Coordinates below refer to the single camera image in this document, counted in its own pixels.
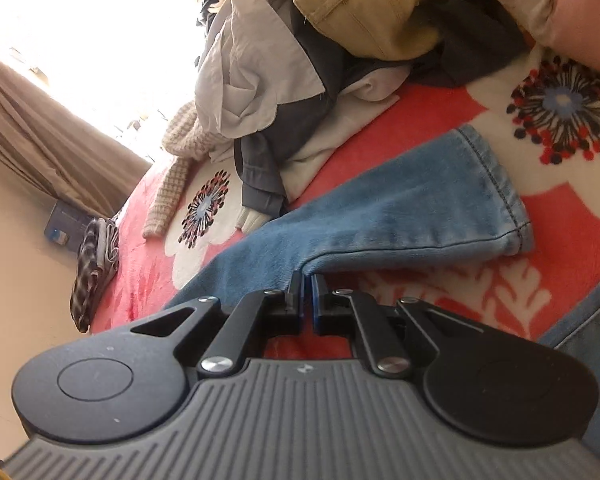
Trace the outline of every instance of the jeans seam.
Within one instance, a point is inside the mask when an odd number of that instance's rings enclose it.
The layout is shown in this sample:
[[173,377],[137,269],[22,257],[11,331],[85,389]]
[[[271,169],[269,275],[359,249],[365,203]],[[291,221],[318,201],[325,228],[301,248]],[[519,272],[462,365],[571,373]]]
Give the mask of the jeans seam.
[[478,161],[484,168],[484,171],[486,171],[487,175],[489,175],[489,179],[491,180],[493,187],[495,187],[496,191],[498,192],[498,195],[499,195],[500,199],[502,200],[504,207],[507,209],[507,212],[509,213],[509,217],[511,218],[513,225],[515,225],[515,227],[516,227],[515,232],[518,235],[518,252],[520,252],[522,250],[522,245],[523,245],[521,230],[524,226],[528,225],[529,222],[525,222],[523,225],[518,224],[518,220],[516,219],[516,216],[513,213],[513,209],[507,202],[507,199],[504,196],[504,193],[502,192],[502,190],[500,189],[500,186],[498,185],[498,181],[496,180],[496,178],[493,176],[493,173],[491,173],[491,170],[486,165],[484,158],[482,157],[482,155],[480,154],[478,149],[475,147],[474,143],[472,143],[471,140],[469,139],[469,137],[467,137],[467,135],[462,131],[462,128],[458,128],[456,131],[459,132],[460,135],[462,135],[462,138],[464,139],[464,141],[469,145],[469,147],[471,147],[471,149],[475,153],[475,156],[478,158]]
[[554,346],[555,349],[560,348],[562,345],[568,343],[572,338],[574,338],[575,336],[578,335],[578,333],[583,330],[587,325],[589,325],[589,323],[591,323],[594,319],[596,319],[597,316],[600,315],[600,306],[595,310],[595,312],[593,312],[592,314],[590,314],[589,317],[587,317],[586,320],[584,320],[583,322],[579,323],[577,325],[576,328],[574,328],[573,330],[571,330],[566,336],[564,336],[561,341],[556,344]]
[[[525,222],[520,227],[523,228],[529,224],[530,224],[530,222]],[[300,271],[302,271],[304,269],[304,267],[307,264],[311,263],[312,261],[317,260],[318,258],[321,258],[323,256],[330,255],[330,254],[358,254],[358,253],[375,253],[375,252],[380,252],[380,251],[382,251],[382,252],[384,252],[384,251],[421,251],[423,249],[448,249],[451,247],[459,247],[459,246],[463,246],[463,245],[473,244],[476,242],[494,242],[496,240],[501,240],[502,238],[507,237],[508,235],[510,235],[512,233],[516,233],[517,235],[519,235],[518,229],[512,229],[511,231],[507,231],[506,233],[503,233],[500,236],[496,236],[496,237],[481,238],[479,240],[468,240],[468,241],[464,241],[464,242],[455,242],[452,244],[441,245],[441,246],[400,247],[398,249],[395,249],[395,248],[391,248],[391,249],[360,249],[357,251],[325,251],[321,254],[316,254],[315,256],[312,256],[309,260],[302,263],[300,265]]]

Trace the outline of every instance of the black and white plaid fabric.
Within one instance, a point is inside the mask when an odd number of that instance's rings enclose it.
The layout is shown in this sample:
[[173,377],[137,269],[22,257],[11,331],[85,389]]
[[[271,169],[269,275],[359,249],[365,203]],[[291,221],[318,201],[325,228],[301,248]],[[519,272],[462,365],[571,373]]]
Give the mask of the black and white plaid fabric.
[[118,270],[118,228],[108,219],[87,225],[78,250],[78,272],[70,310],[76,328],[87,332],[104,289]]

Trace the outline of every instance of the beige curtain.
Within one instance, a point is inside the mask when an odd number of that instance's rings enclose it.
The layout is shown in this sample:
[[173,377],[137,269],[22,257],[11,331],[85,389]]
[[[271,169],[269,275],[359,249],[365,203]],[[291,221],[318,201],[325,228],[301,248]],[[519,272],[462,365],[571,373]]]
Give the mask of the beige curtain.
[[3,63],[0,161],[47,194],[106,217],[150,166]]

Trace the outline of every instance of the wall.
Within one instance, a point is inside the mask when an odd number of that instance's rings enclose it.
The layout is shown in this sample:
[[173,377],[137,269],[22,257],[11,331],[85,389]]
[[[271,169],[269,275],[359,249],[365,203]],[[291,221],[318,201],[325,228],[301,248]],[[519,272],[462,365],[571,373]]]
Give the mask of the wall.
[[26,438],[11,405],[17,370],[79,336],[68,306],[75,256],[43,237],[53,203],[0,164],[0,458]]

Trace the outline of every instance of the metal screw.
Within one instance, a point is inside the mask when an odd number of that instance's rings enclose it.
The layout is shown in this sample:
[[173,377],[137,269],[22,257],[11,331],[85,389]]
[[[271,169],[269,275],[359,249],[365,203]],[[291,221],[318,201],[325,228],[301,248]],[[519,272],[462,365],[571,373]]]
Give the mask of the metal screw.
[[387,374],[401,374],[411,367],[411,363],[404,357],[385,357],[378,361],[378,369]]
[[231,359],[221,355],[207,357],[200,363],[200,366],[202,366],[204,370],[213,374],[220,374],[222,372],[225,372],[233,365],[234,362],[231,361]]

